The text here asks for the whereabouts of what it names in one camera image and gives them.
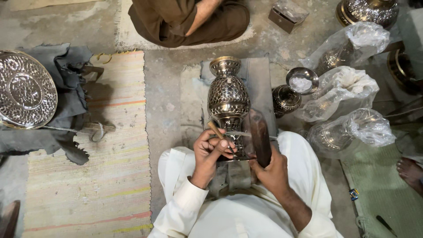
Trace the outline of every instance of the plastic bag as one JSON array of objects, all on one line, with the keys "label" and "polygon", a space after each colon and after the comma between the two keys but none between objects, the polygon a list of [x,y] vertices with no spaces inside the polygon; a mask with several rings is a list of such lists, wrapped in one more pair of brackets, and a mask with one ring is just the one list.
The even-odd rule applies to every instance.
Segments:
[{"label": "plastic bag", "polygon": [[330,155],[350,146],[357,138],[372,147],[395,142],[389,121],[369,108],[357,109],[333,122],[321,122],[311,127],[307,140],[317,154]]},{"label": "plastic bag", "polygon": [[338,66],[355,66],[384,51],[389,34],[374,22],[357,22],[331,35],[313,54],[299,61],[318,76]]},{"label": "plastic bag", "polygon": [[372,108],[379,86],[364,70],[348,66],[332,69],[319,77],[319,88],[294,116],[306,122],[326,121],[358,108]]}]

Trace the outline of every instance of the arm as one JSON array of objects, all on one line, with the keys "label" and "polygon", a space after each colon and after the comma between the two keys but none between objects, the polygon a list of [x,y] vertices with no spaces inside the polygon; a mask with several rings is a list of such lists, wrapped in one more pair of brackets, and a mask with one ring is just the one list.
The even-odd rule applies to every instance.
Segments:
[{"label": "arm", "polygon": [[273,146],[271,147],[272,158],[266,168],[262,168],[257,160],[249,160],[249,163],[257,178],[288,213],[299,232],[298,238],[337,237],[337,231],[332,221],[328,217],[312,211],[289,186],[287,158]]},{"label": "arm", "polygon": [[185,178],[173,198],[160,211],[149,238],[185,238],[191,232],[208,194],[205,188],[216,174],[217,159],[221,155],[233,158],[228,142],[218,138],[209,139],[211,134],[214,134],[212,130],[205,130],[195,141],[194,173],[192,177]]},{"label": "arm", "polygon": [[185,36],[189,36],[196,31],[206,20],[212,15],[216,8],[222,3],[223,0],[201,0],[196,4],[197,14],[195,15],[194,22]]}]

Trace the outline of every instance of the hand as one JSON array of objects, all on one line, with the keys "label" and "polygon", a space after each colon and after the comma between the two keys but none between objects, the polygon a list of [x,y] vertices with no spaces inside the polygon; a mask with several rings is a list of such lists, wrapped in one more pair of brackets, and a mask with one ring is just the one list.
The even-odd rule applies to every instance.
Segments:
[{"label": "hand", "polygon": [[[220,128],[219,131],[222,134],[226,132],[224,129]],[[231,150],[228,148],[228,144],[230,144],[233,151],[236,152],[233,142],[229,142],[225,139],[220,140],[216,137],[209,139],[210,135],[214,135],[214,132],[211,129],[207,129],[203,131],[194,142],[195,170],[190,182],[201,189],[205,189],[215,176],[216,161],[220,155],[224,155],[229,159],[233,158]]]},{"label": "hand", "polygon": [[288,183],[288,161],[286,156],[281,155],[272,144],[271,148],[272,157],[266,168],[262,168],[255,159],[248,162],[264,187],[273,195],[281,197],[291,191]]}]

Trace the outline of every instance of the green mat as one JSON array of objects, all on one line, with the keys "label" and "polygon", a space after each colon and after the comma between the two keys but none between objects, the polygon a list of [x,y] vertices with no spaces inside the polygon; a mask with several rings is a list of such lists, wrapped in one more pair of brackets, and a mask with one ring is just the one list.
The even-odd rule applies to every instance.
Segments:
[{"label": "green mat", "polygon": [[380,215],[399,238],[423,238],[423,198],[398,176],[396,145],[361,144],[354,152],[341,164],[350,188],[360,193],[354,203],[366,237],[395,238],[376,220]]}]

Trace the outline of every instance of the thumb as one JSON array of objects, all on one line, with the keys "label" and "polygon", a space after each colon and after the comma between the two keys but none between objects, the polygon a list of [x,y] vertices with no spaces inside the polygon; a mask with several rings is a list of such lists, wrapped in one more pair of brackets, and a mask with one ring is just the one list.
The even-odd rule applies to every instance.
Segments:
[{"label": "thumb", "polygon": [[263,172],[263,167],[258,164],[256,159],[249,160],[248,163],[250,164],[250,167],[252,170],[254,170],[255,174],[258,176],[260,172]]},{"label": "thumb", "polygon": [[207,156],[207,159],[210,159],[212,161],[217,161],[219,156],[223,154],[225,149],[228,148],[228,141],[227,140],[221,140],[219,143],[214,147],[214,150]]}]

